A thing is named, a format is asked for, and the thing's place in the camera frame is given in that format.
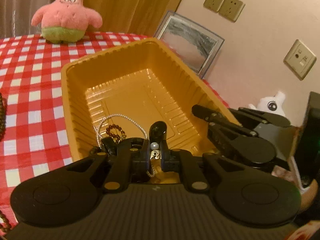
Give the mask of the black hair clip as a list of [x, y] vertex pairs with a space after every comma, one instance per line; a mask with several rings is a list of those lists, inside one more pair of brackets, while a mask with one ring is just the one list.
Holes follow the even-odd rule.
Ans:
[[160, 145], [163, 140], [167, 139], [167, 124], [163, 121], [153, 123], [149, 129], [149, 141], [156, 142]]

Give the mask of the golden plastic tray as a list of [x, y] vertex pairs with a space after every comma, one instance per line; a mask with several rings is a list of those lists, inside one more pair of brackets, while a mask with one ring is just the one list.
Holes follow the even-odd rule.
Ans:
[[193, 116], [201, 105], [236, 118], [212, 90], [161, 41], [142, 41], [84, 56], [61, 70], [67, 137], [74, 161], [97, 145], [103, 118], [131, 137], [157, 121], [167, 124], [167, 143], [193, 155], [213, 151], [207, 124]]

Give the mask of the white plush toy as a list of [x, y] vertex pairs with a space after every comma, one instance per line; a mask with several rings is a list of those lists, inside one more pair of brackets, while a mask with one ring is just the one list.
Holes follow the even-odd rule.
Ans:
[[249, 104], [248, 106], [253, 110], [273, 113], [285, 117], [286, 115], [283, 111], [283, 103], [285, 99], [285, 94], [281, 91], [278, 91], [275, 96], [261, 98], [256, 106], [253, 104]]

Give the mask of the red white checkered tablecloth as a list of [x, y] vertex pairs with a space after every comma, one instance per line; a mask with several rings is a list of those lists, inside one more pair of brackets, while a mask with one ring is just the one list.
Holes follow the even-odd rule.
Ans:
[[62, 67], [142, 39], [142, 35], [100, 31], [71, 44], [51, 44], [39, 34], [1, 39], [1, 96], [6, 107], [1, 139], [2, 224], [17, 224], [10, 195], [18, 184], [72, 161], [62, 106]]

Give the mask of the framed sand art picture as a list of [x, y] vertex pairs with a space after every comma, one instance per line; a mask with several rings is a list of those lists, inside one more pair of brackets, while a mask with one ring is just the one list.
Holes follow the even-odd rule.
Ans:
[[193, 71], [204, 78], [225, 39], [202, 25], [168, 11], [154, 37], [162, 41]]

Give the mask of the golden brown curtain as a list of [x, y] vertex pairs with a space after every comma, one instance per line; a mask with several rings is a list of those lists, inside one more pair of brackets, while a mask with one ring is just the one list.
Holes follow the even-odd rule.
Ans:
[[103, 18], [99, 31], [153, 36], [168, 11], [181, 0], [84, 0], [84, 6]]

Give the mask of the pink starfish plush toy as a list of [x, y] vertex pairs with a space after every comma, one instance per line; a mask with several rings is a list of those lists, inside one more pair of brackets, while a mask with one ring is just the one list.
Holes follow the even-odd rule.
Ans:
[[55, 0], [38, 9], [31, 19], [33, 27], [41, 26], [42, 37], [51, 43], [74, 43], [81, 40], [91, 25], [103, 25], [101, 15], [84, 7], [84, 0]]

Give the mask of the grey sheer curtain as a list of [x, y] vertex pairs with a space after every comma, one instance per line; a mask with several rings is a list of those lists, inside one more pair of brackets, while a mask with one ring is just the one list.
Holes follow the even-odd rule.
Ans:
[[39, 25], [31, 26], [33, 14], [55, 0], [1, 0], [1, 38], [39, 34]]

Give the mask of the beige single wall socket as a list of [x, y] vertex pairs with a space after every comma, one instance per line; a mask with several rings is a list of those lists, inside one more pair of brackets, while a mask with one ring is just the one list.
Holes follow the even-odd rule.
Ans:
[[304, 80], [316, 60], [316, 55], [299, 39], [295, 40], [284, 57], [284, 63], [300, 80]]

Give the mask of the beige double wall socket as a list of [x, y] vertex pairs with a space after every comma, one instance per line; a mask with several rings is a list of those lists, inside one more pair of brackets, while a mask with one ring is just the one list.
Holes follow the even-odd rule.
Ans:
[[245, 7], [245, 3], [241, 0], [205, 0], [203, 6], [231, 22], [236, 22]]

